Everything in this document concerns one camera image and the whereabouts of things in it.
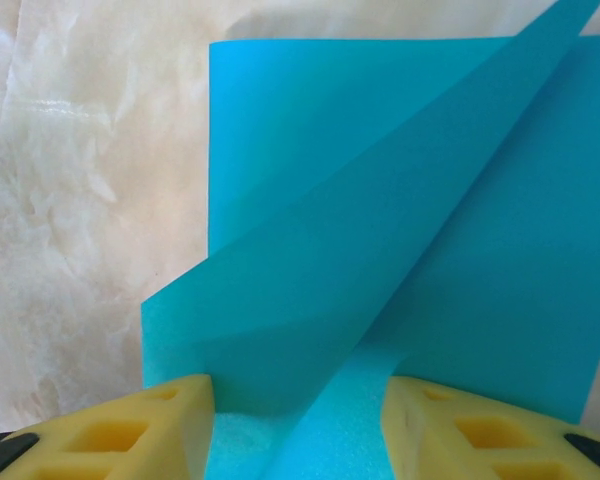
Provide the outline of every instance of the sponge hole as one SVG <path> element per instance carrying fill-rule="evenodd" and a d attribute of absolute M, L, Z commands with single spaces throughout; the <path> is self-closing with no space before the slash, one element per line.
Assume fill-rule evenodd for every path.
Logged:
<path fill-rule="evenodd" d="M 456 426 L 475 448 L 525 448 L 536 445 L 518 425 L 502 417 L 457 418 Z"/>
<path fill-rule="evenodd" d="M 559 463 L 496 465 L 493 469 L 502 480 L 577 480 Z"/>
<path fill-rule="evenodd" d="M 68 452 L 127 452 L 149 425 L 144 422 L 100 422 L 87 427 L 69 445 Z"/>
<path fill-rule="evenodd" d="M 80 467 L 43 468 L 38 471 L 35 480 L 105 480 L 111 473 L 108 469 Z"/>
<path fill-rule="evenodd" d="M 451 395 L 450 393 L 443 392 L 441 390 L 433 390 L 430 388 L 425 388 L 423 390 L 423 393 L 425 397 L 427 397 L 429 400 L 434 401 L 451 400 L 453 398 L 453 395 Z"/>
<path fill-rule="evenodd" d="M 170 388 L 169 390 L 162 390 L 158 392 L 151 392 L 147 395 L 149 400 L 171 400 L 178 394 L 176 388 Z"/>

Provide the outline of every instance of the folded foam sheet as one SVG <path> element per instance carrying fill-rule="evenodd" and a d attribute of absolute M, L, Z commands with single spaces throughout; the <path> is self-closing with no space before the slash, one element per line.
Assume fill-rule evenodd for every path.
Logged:
<path fill-rule="evenodd" d="M 563 64 L 560 88 L 553 79 L 509 134 L 596 4 L 562 0 L 513 39 L 212 47 L 211 257 L 143 305 L 145 381 L 214 378 L 209 478 L 258 478 L 303 416 L 272 471 L 306 459 L 321 431 L 334 475 L 369 478 L 340 468 L 351 456 L 338 455 L 364 444 L 376 453 L 357 464 L 388 475 L 377 399 L 398 364 L 579 415 L 600 355 L 600 144 L 585 147 L 600 141 L 600 126 L 558 107 L 600 115 L 582 100 L 600 92 L 600 62 L 575 76 Z M 600 56 L 600 39 L 590 42 L 569 62 Z M 543 121 L 546 135 L 525 133 Z M 581 143 L 563 159 L 553 147 L 565 132 Z M 490 353 L 485 335 L 513 346 L 495 342 Z M 556 346 L 542 350 L 547 335 Z M 555 351 L 576 341 L 556 368 Z M 520 361 L 521 351 L 534 361 Z M 366 406 L 349 395 L 360 392 L 356 372 L 373 378 L 375 389 L 358 395 L 373 399 Z M 325 408 L 334 399 L 342 408 Z M 343 435 L 342 415 L 359 417 L 355 434 Z"/>

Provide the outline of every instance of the marble pattern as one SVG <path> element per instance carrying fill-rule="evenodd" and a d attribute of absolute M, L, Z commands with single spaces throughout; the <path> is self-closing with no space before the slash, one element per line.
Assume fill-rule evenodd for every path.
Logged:
<path fill-rule="evenodd" d="M 139 304 L 206 253 L 209 42 L 508 35 L 550 3 L 0 0 L 0 431 L 141 387 Z"/>

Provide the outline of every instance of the blue foam material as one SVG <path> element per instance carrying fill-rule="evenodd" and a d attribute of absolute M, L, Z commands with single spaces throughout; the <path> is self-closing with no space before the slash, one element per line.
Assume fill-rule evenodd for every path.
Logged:
<path fill-rule="evenodd" d="M 512 38 L 212 46 L 211 256 L 142 307 L 147 385 L 213 377 L 207 478 L 391 478 L 394 371 L 579 418 L 598 3 Z"/>

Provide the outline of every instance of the white marble background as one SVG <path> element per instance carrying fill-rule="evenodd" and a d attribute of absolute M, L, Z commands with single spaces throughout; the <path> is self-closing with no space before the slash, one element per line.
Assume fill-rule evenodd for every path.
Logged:
<path fill-rule="evenodd" d="M 508 35 L 550 3 L 0 0 L 0 430 L 141 387 L 139 304 L 205 255 L 209 42 Z"/>

